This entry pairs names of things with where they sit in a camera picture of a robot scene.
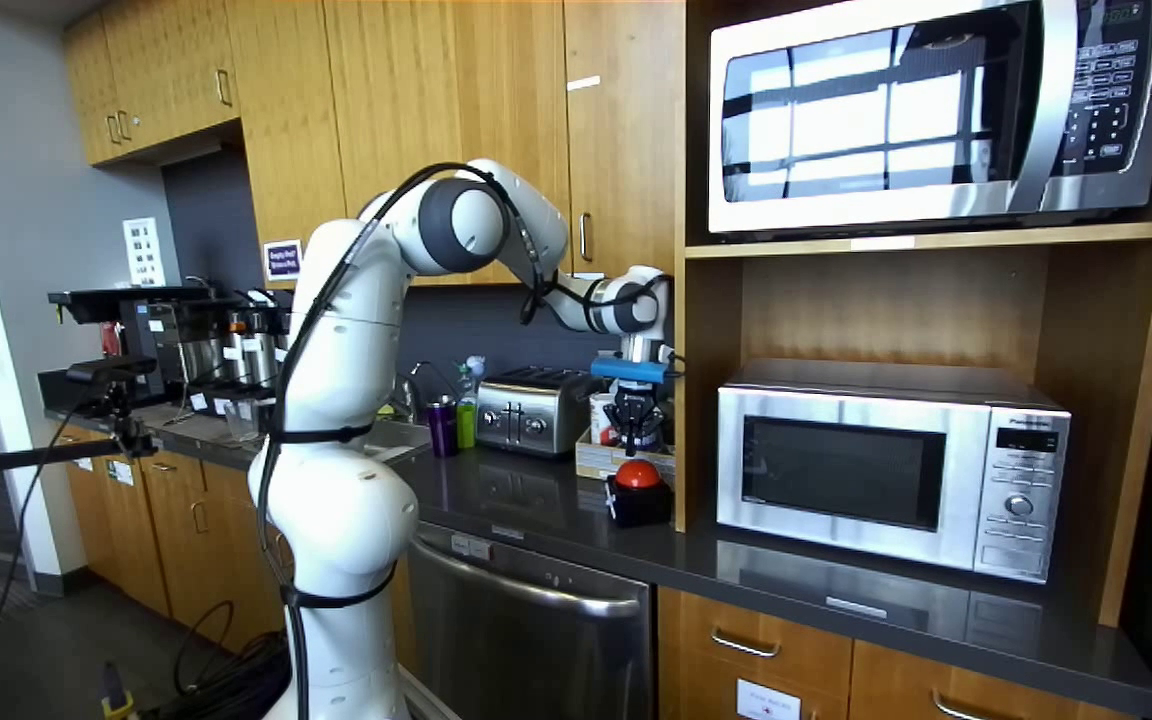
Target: toaster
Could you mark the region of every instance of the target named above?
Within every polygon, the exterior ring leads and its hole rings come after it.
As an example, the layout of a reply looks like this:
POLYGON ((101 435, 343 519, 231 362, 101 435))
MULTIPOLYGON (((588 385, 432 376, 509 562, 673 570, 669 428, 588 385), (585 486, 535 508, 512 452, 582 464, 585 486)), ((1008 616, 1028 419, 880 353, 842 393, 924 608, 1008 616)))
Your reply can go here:
POLYGON ((482 444, 574 455, 588 426, 592 376, 555 369, 512 369, 482 388, 482 444))

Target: stainless steel microwave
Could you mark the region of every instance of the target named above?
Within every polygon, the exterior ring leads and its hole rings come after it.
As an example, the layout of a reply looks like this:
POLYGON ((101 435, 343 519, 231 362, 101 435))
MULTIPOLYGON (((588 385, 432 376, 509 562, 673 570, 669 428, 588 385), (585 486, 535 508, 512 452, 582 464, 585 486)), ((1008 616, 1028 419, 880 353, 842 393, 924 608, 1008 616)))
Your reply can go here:
POLYGON ((1152 0, 851 0, 714 33, 714 231, 1147 202, 1152 0))
POLYGON ((950 369, 789 363, 722 388, 718 519, 1049 585, 1074 412, 950 369))

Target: wooden shelf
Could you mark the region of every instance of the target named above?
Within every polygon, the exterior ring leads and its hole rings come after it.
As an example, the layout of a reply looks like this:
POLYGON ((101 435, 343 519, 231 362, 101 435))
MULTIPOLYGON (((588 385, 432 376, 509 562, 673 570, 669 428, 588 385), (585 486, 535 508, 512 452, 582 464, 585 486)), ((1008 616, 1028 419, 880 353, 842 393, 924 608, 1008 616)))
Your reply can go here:
POLYGON ((827 241, 689 246, 686 257, 689 261, 754 261, 754 257, 1053 247, 1053 246, 1152 246, 1152 220, 1135 220, 1135 226, 1058 226, 1058 229, 986 229, 986 231, 892 231, 892 236, 827 236, 827 241))

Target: ceiling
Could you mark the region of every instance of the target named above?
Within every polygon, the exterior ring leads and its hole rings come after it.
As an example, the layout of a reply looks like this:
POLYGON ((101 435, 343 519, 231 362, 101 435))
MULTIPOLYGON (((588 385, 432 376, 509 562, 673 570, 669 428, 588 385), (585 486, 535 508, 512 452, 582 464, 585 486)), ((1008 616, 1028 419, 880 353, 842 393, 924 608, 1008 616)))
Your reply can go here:
POLYGON ((105 0, 0 0, 0 14, 66 29, 101 4, 105 0))

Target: bottle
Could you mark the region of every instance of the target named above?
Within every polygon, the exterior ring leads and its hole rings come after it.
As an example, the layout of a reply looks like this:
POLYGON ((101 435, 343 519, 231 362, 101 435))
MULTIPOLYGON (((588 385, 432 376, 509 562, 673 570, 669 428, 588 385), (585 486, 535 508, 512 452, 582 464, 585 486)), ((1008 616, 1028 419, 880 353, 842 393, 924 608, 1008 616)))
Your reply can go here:
POLYGON ((486 385, 486 358, 467 358, 462 363, 458 447, 482 444, 482 385, 486 385))

